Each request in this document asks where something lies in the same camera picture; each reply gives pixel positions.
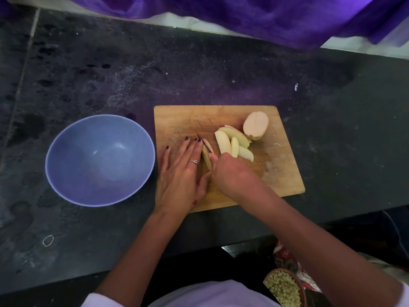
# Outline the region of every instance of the cutting board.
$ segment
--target cutting board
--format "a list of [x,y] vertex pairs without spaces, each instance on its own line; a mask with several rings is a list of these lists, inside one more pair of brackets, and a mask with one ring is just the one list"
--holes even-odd
[[[224,125],[243,131],[244,121],[254,111],[262,111],[268,115],[268,128],[260,140],[250,144],[249,150],[254,154],[254,162],[243,160],[279,196],[304,193],[305,187],[275,106],[156,106],[154,114],[158,161],[167,145],[172,147],[172,152],[176,152],[186,136],[196,138],[196,133],[207,139],[219,156],[214,132]],[[202,159],[197,178],[207,171]],[[192,212],[235,204],[211,183],[206,197]]]

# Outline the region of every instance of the finger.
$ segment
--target finger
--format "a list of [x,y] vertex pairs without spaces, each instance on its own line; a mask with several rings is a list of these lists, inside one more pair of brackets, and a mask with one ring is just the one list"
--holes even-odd
[[200,178],[199,186],[197,187],[197,190],[196,190],[196,200],[198,203],[202,201],[204,196],[206,196],[207,187],[211,179],[212,179],[211,172],[206,173],[205,175],[202,176],[202,178]]
[[169,145],[166,147],[166,149],[163,151],[162,154],[162,160],[159,168],[159,175],[162,175],[166,170],[169,168],[169,154],[171,152],[171,149]]
[[197,143],[196,143],[195,148],[194,148],[193,151],[192,151],[192,154],[190,155],[189,162],[187,163],[187,166],[188,166],[189,164],[192,164],[192,165],[195,165],[196,168],[197,168],[197,165],[194,164],[194,163],[192,163],[192,162],[190,162],[190,161],[191,161],[191,160],[192,160],[192,161],[193,161],[193,160],[197,160],[198,163],[200,162],[200,156],[202,155],[202,147],[203,147],[203,141],[202,141],[202,139],[199,139],[199,140],[197,141]]
[[189,145],[189,147],[187,148],[187,150],[185,151],[185,153],[183,154],[181,160],[180,160],[180,165],[183,166],[183,168],[186,168],[187,164],[189,163],[189,161],[191,160],[191,155],[194,151],[194,149],[197,146],[197,139],[195,139],[191,145]]
[[177,166],[180,159],[182,158],[183,154],[186,152],[187,146],[189,144],[190,138],[186,137],[179,147],[179,151],[175,157],[175,161],[173,162],[173,166]]
[[214,153],[209,153],[209,159],[210,162],[212,163],[212,172],[215,172],[219,158]]

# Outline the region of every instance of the potato wedge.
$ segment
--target potato wedge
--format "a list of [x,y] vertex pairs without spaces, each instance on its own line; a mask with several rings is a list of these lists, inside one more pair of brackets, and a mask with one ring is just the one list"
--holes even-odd
[[248,148],[250,146],[250,142],[248,141],[246,136],[241,131],[234,129],[233,127],[220,127],[218,131],[223,131],[224,133],[226,133],[229,137],[229,140],[231,140],[233,137],[236,137],[238,144],[245,148]]
[[264,112],[253,112],[243,124],[243,132],[250,140],[258,140],[263,137],[268,126],[268,116]]
[[[210,143],[206,139],[203,139],[203,142],[206,143],[209,149],[212,151],[212,153],[214,153],[213,147],[210,145]],[[203,159],[205,160],[204,162],[206,163],[207,169],[209,171],[212,171],[212,163],[210,162],[209,151],[207,150],[204,144],[202,147],[202,156],[203,156]]]
[[245,158],[245,159],[251,161],[251,162],[254,161],[254,155],[253,155],[253,153],[252,153],[250,150],[248,150],[248,149],[246,149],[246,148],[244,148],[244,147],[242,147],[242,146],[239,146],[239,147],[238,147],[238,155],[239,155],[240,157],[243,157],[243,158]]
[[238,140],[236,137],[232,138],[231,147],[232,147],[232,156],[234,158],[237,158],[239,145],[238,145]]
[[232,147],[228,135],[224,131],[216,131],[214,133],[216,141],[219,146],[220,154],[229,153],[232,154]]

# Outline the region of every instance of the empty bowl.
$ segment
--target empty bowl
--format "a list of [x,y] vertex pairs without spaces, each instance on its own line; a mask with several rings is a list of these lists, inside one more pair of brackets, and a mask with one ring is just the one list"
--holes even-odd
[[45,159],[48,182],[61,197],[81,206],[118,203],[135,194],[155,164],[145,129],[118,115],[95,115],[64,129]]

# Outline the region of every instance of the knife blade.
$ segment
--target knife blade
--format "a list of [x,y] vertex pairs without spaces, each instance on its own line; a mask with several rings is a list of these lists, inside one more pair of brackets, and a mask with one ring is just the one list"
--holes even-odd
[[198,133],[196,133],[196,134],[197,134],[197,137],[203,141],[203,145],[206,147],[207,152],[213,153],[212,150],[207,146],[207,144],[206,144],[206,142],[203,140],[203,138],[202,138],[201,136],[199,136]]

